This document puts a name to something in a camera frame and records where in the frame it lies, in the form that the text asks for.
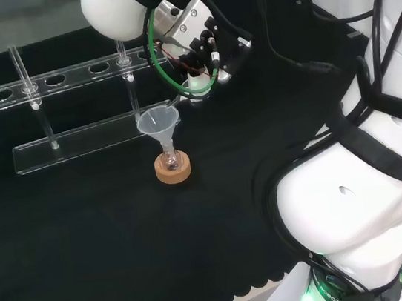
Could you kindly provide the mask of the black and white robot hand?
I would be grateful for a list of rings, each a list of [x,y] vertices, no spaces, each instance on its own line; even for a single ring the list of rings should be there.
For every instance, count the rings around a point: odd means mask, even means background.
[[[206,64],[193,51],[161,41],[156,42],[156,46],[170,65],[164,80],[180,100],[195,103],[207,99],[211,91],[228,78],[226,73],[214,69],[213,62]]]

